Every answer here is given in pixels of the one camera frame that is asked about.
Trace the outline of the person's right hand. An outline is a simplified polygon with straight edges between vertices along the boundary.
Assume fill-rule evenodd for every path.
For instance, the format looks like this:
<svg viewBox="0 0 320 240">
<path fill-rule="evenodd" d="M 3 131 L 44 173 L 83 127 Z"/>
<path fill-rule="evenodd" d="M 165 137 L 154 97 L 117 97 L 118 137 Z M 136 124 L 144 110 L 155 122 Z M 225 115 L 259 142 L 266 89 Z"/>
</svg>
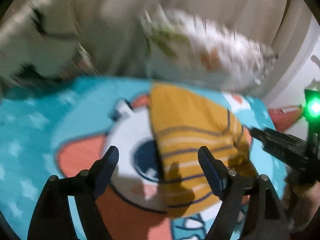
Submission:
<svg viewBox="0 0 320 240">
<path fill-rule="evenodd" d="M 285 179 L 282 204 L 289 211 L 289 229 L 291 233 L 303 231 L 319 208 L 319 182 L 299 185 L 289 176 Z"/>
</svg>

